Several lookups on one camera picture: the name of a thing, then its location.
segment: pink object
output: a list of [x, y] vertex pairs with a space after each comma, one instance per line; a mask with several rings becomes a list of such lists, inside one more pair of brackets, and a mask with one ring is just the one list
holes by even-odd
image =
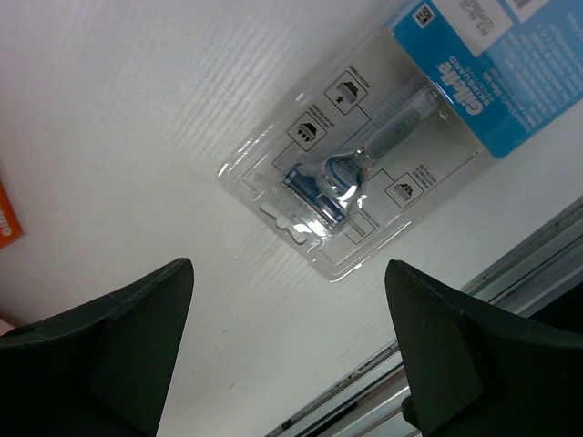
[[4, 334], [6, 334], [7, 332], [9, 332], [10, 330], [13, 330], [13, 329], [14, 329], [14, 326], [6, 323], [3, 320], [0, 320], [0, 335], [4, 335]]

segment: white table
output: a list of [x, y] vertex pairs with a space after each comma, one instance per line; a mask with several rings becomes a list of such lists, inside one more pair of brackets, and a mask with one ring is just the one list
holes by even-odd
[[579, 104], [337, 284], [235, 203], [220, 162], [382, 3], [3, 2], [0, 175], [27, 235], [0, 308], [38, 320], [190, 257], [159, 435], [257, 437], [392, 339], [388, 259], [462, 286], [582, 194]]

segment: clear plastic blister pack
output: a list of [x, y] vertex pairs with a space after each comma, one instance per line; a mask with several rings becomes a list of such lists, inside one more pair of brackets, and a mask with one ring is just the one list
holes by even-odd
[[383, 26], [399, 3], [307, 77], [220, 169], [222, 185], [329, 280], [492, 161]]

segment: blue label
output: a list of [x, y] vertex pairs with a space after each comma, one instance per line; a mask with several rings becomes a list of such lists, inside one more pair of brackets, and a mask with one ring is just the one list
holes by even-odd
[[432, 0], [394, 35], [501, 158], [583, 97], [583, 0]]

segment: orange package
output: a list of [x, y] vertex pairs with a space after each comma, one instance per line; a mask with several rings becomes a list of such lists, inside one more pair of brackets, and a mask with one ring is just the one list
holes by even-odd
[[0, 182], [0, 249], [22, 236], [22, 228]]

